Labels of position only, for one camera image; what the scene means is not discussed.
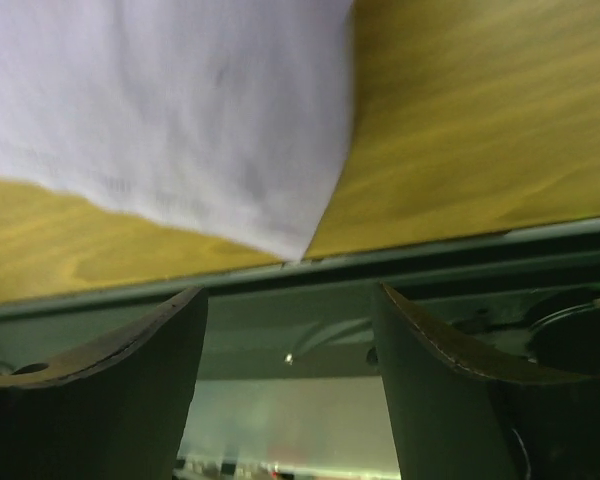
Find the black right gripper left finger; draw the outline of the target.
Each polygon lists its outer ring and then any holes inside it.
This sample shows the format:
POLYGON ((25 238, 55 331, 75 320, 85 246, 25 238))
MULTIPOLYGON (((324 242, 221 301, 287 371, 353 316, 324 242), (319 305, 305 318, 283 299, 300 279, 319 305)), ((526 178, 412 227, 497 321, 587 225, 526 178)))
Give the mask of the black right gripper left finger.
POLYGON ((0 374, 0 479, 169 479, 194 395, 208 294, 0 374))

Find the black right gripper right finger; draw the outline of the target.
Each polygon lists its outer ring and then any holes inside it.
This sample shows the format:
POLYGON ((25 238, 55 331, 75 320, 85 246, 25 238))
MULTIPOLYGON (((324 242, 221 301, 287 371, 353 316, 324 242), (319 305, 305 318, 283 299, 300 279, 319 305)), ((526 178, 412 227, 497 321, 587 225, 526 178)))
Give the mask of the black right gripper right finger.
POLYGON ((600 371, 533 362, 393 288, 372 329, 405 479, 600 479, 600 371))

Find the lavender t shirt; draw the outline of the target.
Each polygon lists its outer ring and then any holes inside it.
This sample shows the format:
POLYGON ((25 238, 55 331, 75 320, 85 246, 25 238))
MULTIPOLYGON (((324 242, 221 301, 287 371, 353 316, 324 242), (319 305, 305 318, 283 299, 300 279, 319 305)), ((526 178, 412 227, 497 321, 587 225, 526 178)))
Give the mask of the lavender t shirt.
POLYGON ((0 177, 297 261, 349 155, 349 1, 0 1, 0 177))

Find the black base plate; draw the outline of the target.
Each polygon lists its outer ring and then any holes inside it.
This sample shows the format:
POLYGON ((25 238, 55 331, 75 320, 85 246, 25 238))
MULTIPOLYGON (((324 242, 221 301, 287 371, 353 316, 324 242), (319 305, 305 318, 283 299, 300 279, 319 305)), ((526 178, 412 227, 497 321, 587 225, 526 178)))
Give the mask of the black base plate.
POLYGON ((379 284, 532 360, 552 334, 600 337, 600 219, 0 305, 0 368, 70 350, 181 291, 208 295, 200 377, 365 377, 379 284))

